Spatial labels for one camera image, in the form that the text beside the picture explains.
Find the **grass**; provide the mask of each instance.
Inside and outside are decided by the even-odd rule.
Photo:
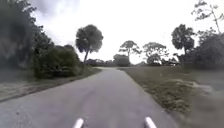
[[[194,79],[181,67],[120,68],[130,75],[168,112],[187,113]]]
[[[88,68],[82,75],[74,77],[57,79],[33,79],[33,77],[27,77],[27,79],[18,78],[15,81],[1,82],[0,102],[57,87],[75,80],[91,76],[93,74],[99,73],[100,71],[101,69],[98,68]]]

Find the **bush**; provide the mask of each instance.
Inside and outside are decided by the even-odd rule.
[[[114,64],[119,67],[127,67],[130,66],[130,61],[128,56],[117,54],[114,56]]]
[[[52,46],[40,50],[33,57],[33,70],[37,78],[68,77],[81,71],[78,55],[68,46]]]

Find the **dense vegetation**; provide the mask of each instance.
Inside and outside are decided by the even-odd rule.
[[[35,24],[31,14],[36,9],[27,0],[0,1],[0,65],[1,68],[32,69],[37,78],[81,75],[83,63],[71,45],[57,46]],[[102,33],[94,25],[77,32],[76,46],[80,52],[98,51]]]

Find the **sky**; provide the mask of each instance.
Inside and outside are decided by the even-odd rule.
[[[216,13],[224,12],[224,0],[208,0],[219,5]],[[212,19],[195,21],[191,15],[197,0],[31,0],[37,7],[33,14],[37,24],[57,45],[75,46],[77,29],[94,24],[103,33],[103,46],[88,58],[111,60],[122,43],[133,40],[140,47],[148,42],[166,45],[171,55],[181,53],[172,45],[171,33],[180,24],[195,31],[215,27]],[[224,22],[220,22],[224,32]],[[142,61],[132,55],[131,62]]]

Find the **asphalt road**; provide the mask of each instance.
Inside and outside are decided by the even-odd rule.
[[[0,104],[0,128],[143,128],[150,116],[157,128],[177,128],[127,74],[104,69],[91,77]]]

